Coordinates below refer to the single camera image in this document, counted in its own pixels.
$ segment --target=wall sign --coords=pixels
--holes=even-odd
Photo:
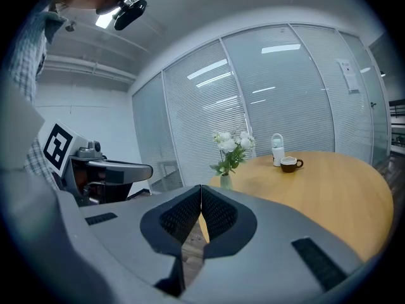
[[[357,82],[356,75],[354,74],[353,68],[349,60],[342,60],[340,58],[337,58],[336,61],[340,65],[340,69],[342,70],[349,91],[359,90],[360,89],[359,83]]]

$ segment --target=flower bouquet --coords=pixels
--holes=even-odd
[[[235,173],[233,169],[236,169],[239,163],[245,162],[245,152],[254,147],[254,138],[247,132],[241,132],[237,136],[228,132],[215,131],[213,139],[220,149],[221,161],[210,167],[215,170],[216,175],[221,176],[221,187],[232,189],[229,171]]]

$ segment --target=white flower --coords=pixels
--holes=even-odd
[[[214,132],[213,132],[213,140],[215,142],[218,142],[219,136],[220,136],[220,133],[217,130],[214,130]]]
[[[241,138],[241,139],[249,139],[249,138],[250,138],[250,135],[249,135],[249,133],[247,133],[247,132],[241,132],[241,133],[240,133],[240,138]]]
[[[254,139],[253,136],[251,136],[251,137],[249,138],[249,140],[250,140],[250,142],[251,142],[251,148],[254,148],[254,145],[256,144],[256,140]]]
[[[232,152],[236,147],[237,144],[235,143],[234,139],[227,139],[226,141],[222,141],[218,143],[219,149],[222,149],[225,153]]]
[[[251,140],[243,138],[240,140],[240,146],[242,146],[242,149],[250,149],[251,148]]]
[[[227,140],[229,140],[231,138],[232,138],[232,136],[230,135],[230,133],[228,133],[228,132],[220,132],[220,138],[219,138],[220,142],[225,142],[225,141],[227,141]]]

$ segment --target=glass wall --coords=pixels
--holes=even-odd
[[[164,192],[182,187],[160,74],[134,94],[132,106],[140,157],[153,167],[148,180],[151,189]]]
[[[371,114],[373,116],[373,165],[384,161],[387,157],[388,148],[388,125],[387,125],[387,109],[385,107],[384,96],[381,89],[381,83],[373,62],[368,55],[361,41],[352,35],[341,33],[346,41],[354,58],[356,59],[361,75],[363,76],[364,84],[367,89],[370,99]]]
[[[239,91],[225,52],[216,41],[164,71],[168,113],[186,185],[206,184],[209,165],[221,160],[214,130],[247,130]]]
[[[274,133],[283,135],[286,151],[335,151],[372,164],[386,155],[387,114],[373,62],[358,38],[333,28],[245,30],[162,74],[133,96],[139,150],[154,168],[155,191],[209,182],[209,165],[221,160],[214,130],[238,134],[249,126],[257,144],[248,157],[271,154]]]
[[[256,154],[271,153],[283,135],[286,151],[334,151],[328,97],[315,64],[286,25],[223,39],[246,100]]]
[[[345,42],[334,29],[293,26],[311,53],[327,89],[335,129],[335,152],[371,163],[373,127],[370,103],[360,70]],[[340,62],[350,64],[350,91]]]

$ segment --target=person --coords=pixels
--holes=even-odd
[[[3,70],[25,98],[35,103],[36,81],[44,66],[46,58],[46,42],[52,43],[56,31],[67,21],[59,16],[56,6],[78,9],[112,10],[122,0],[40,0],[36,7],[28,14],[25,23],[20,28],[9,53],[3,61]],[[35,138],[24,164],[27,172],[39,175],[59,190],[47,161],[41,150],[38,137]]]

